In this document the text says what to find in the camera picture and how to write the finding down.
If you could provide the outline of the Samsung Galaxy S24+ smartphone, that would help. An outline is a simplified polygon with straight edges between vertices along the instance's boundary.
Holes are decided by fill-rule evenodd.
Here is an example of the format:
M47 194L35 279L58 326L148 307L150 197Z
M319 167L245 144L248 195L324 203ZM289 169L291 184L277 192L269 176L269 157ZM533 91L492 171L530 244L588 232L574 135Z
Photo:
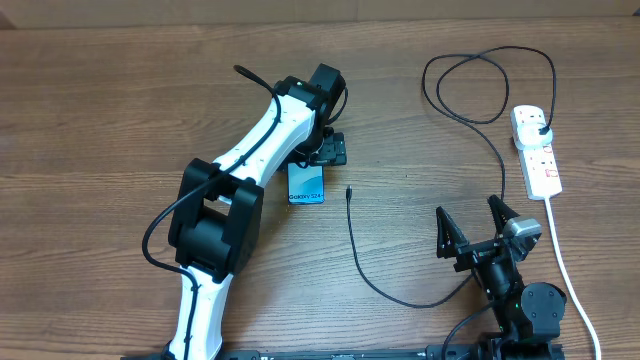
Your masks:
M321 204L325 200L324 171L321 166L287 166L288 202L291 205Z

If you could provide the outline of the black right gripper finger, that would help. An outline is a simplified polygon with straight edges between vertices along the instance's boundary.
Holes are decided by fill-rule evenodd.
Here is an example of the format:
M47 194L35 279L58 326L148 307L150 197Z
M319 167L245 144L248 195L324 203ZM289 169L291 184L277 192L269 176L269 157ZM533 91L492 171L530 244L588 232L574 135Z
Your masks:
M519 214L511 209L501 198L497 195L491 195L487 199L487 203L491 210L495 229L497 234L502 234L506 223L516 217Z
M443 207L436 209L436 220L438 230L437 257L455 257L458 248L469 244L468 239Z

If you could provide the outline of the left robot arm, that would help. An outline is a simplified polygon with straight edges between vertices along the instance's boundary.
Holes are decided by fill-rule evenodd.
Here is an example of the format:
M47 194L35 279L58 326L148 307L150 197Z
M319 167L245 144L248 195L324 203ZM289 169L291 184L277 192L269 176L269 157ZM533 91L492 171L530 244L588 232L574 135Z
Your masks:
M269 86L271 103L231 150L186 167L168 240L182 275L182 299L165 359L214 359L232 279L259 238L264 189L289 164L303 169L346 163L344 136L331 124L346 104L340 71L320 64L307 81Z

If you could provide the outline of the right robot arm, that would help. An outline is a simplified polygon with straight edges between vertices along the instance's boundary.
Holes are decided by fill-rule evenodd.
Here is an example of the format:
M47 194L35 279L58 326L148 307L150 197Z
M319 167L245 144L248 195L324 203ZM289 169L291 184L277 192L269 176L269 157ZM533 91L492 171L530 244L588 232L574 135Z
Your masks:
M441 359L562 359L553 340L560 336L567 295L547 282L526 284L517 264L526 259L541 237L541 224L507 206L498 196L487 199L496 234L471 243L442 207L436 209L437 256L453 258L454 270L478 277L488 304L463 319L439 347L428 348ZM492 311L499 330L485 332L468 345L452 345L456 333L483 313Z

